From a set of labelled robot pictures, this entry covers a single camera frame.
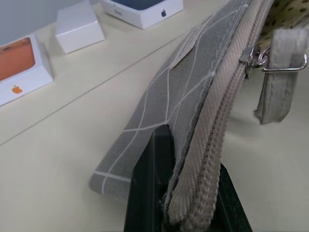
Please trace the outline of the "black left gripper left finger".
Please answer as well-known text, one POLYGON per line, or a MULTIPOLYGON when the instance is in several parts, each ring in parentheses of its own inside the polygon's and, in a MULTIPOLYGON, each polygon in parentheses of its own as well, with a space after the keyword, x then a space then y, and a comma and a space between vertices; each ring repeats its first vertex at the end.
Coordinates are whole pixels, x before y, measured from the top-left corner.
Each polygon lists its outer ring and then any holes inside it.
POLYGON ((124 232, 162 232, 162 202, 174 165, 169 126, 159 126, 133 169, 124 232))

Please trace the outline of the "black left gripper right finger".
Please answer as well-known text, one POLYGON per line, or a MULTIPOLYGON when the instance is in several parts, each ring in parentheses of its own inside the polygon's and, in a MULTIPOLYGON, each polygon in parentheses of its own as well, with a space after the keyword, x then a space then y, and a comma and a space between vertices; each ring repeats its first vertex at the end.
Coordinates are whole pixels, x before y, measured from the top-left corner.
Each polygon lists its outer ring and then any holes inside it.
POLYGON ((253 232, 224 165, 220 169, 216 209, 209 232, 253 232))

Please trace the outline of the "white box with orange phone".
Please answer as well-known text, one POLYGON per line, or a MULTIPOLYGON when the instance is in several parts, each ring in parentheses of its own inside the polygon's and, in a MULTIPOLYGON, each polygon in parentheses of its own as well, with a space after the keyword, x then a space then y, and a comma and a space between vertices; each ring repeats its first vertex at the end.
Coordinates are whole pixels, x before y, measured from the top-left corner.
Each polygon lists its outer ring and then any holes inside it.
POLYGON ((0 45, 0 106, 53 80, 47 53, 35 34, 0 45))

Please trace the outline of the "grey grid pattern zip pouch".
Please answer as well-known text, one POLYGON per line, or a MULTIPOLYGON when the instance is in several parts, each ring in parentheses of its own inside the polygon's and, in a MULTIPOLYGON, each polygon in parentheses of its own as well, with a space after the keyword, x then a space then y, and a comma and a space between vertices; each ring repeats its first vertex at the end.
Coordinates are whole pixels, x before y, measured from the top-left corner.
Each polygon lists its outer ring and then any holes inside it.
POLYGON ((168 125, 175 165, 162 202, 162 231, 206 232, 216 209, 221 150, 235 97, 253 69, 264 72, 255 117, 290 112, 308 63, 309 0, 229 0, 196 26, 148 85, 89 185, 128 202, 133 169, 153 131, 168 125))

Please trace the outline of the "white box with blue phone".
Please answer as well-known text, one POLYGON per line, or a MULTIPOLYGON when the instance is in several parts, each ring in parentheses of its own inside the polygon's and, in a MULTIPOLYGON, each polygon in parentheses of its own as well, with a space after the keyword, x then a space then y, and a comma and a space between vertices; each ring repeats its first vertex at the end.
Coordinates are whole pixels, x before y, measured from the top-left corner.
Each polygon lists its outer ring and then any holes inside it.
POLYGON ((184 9, 183 0, 100 0, 105 13, 146 29, 184 9))

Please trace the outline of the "plain white box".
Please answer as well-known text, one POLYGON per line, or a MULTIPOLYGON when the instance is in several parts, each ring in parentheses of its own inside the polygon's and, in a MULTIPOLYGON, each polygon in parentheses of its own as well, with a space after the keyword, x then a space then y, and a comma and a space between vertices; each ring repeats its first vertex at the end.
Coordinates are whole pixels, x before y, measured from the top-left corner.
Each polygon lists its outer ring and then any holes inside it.
POLYGON ((56 39, 65 54, 105 40, 89 0, 58 10, 56 39))

